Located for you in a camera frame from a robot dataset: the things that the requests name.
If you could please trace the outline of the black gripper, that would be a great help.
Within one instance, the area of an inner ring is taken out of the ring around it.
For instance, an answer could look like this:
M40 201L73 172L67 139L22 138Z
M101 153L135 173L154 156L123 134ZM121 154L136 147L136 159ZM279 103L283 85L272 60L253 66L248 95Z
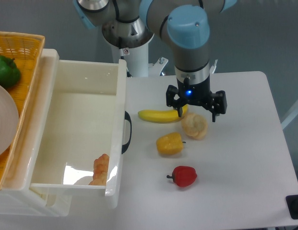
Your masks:
M183 116L183 106L186 104L204 106L212 114L212 122L216 117L224 115L227 109L225 91L215 93L210 90L210 77L201 83L192 85L189 83L187 88L184 83L177 80L178 88L168 85L166 91L166 105L177 111L178 117Z

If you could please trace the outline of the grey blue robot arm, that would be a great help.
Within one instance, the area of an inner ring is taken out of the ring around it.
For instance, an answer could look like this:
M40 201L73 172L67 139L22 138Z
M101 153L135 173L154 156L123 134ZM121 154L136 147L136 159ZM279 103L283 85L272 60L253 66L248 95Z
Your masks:
M148 76L148 44L159 37L172 51L177 85L166 104L182 116L184 105L201 106L213 117L225 114L224 91L212 92L209 17L232 7L233 0L75 0L85 25L102 28L114 61L127 63L129 77Z

